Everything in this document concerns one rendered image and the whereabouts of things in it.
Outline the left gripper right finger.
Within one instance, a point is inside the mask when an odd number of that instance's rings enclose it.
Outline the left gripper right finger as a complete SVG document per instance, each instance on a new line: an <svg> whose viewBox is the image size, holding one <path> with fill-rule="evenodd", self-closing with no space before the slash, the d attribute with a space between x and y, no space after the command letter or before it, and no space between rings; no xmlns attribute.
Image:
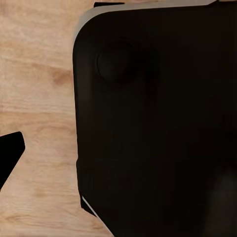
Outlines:
<svg viewBox="0 0 237 237"><path fill-rule="evenodd" d="M222 150L237 170L237 133L230 131L225 132Z"/></svg>

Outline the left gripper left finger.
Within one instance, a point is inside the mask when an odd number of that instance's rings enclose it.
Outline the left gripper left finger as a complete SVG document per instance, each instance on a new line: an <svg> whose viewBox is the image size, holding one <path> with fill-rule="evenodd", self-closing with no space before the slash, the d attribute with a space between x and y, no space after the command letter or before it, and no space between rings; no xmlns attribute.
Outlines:
<svg viewBox="0 0 237 237"><path fill-rule="evenodd" d="M0 137L0 190L25 151L20 131Z"/></svg>

